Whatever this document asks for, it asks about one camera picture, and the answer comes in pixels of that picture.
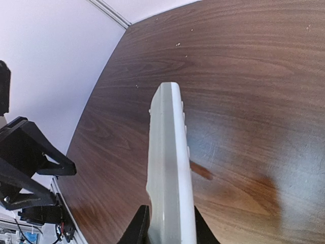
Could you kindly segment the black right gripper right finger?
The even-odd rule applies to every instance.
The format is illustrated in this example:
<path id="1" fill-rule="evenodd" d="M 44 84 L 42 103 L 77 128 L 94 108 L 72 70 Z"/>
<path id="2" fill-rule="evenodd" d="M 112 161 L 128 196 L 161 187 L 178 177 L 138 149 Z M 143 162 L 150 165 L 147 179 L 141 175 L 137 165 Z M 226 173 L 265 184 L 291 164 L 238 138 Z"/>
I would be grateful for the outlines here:
<path id="1" fill-rule="evenodd" d="M 197 244 L 220 244 L 196 206 L 194 206 L 194 214 L 196 222 Z"/>

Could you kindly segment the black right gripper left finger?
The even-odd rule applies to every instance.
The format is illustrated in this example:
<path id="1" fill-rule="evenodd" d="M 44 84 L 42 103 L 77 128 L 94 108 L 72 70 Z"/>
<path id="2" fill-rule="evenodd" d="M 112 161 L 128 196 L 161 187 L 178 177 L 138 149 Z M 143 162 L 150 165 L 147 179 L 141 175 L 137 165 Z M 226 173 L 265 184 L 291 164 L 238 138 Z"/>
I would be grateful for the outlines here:
<path id="1" fill-rule="evenodd" d="M 149 205 L 141 205 L 117 244 L 146 244 L 150 225 Z"/>

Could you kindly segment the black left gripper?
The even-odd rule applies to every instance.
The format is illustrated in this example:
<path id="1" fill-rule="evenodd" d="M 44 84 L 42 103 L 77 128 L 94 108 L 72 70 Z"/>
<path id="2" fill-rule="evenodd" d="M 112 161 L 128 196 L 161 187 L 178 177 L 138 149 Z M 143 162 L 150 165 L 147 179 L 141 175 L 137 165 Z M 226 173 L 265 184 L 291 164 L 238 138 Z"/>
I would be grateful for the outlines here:
<path id="1" fill-rule="evenodd" d="M 25 133 L 21 127 L 25 124 Z M 56 204 L 48 188 L 31 179 L 35 174 L 76 175 L 75 163 L 54 147 L 34 122 L 17 117 L 1 128 L 1 206 L 17 210 Z"/>

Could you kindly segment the white remote control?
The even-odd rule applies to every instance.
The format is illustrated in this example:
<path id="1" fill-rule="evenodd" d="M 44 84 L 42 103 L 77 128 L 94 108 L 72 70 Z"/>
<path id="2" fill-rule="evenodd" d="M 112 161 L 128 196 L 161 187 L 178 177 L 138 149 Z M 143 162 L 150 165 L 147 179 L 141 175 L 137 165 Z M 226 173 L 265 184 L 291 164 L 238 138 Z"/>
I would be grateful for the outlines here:
<path id="1" fill-rule="evenodd" d="M 177 83 L 159 85 L 149 114 L 150 243 L 197 243 L 185 115 Z"/>

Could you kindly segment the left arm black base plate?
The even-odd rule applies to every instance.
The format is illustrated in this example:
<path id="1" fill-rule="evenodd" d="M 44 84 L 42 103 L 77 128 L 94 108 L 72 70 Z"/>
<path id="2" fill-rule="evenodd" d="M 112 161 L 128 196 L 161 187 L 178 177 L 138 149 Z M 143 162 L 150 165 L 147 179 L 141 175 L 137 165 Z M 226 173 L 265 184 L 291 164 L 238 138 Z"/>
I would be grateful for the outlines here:
<path id="1" fill-rule="evenodd" d="M 22 221 L 36 226 L 54 224 L 56 230 L 59 231 L 57 234 L 59 240 L 55 243 L 63 239 L 70 243 L 76 231 L 76 226 L 60 193 L 56 194 L 55 205 L 23 208 L 18 212 L 18 216 Z"/>

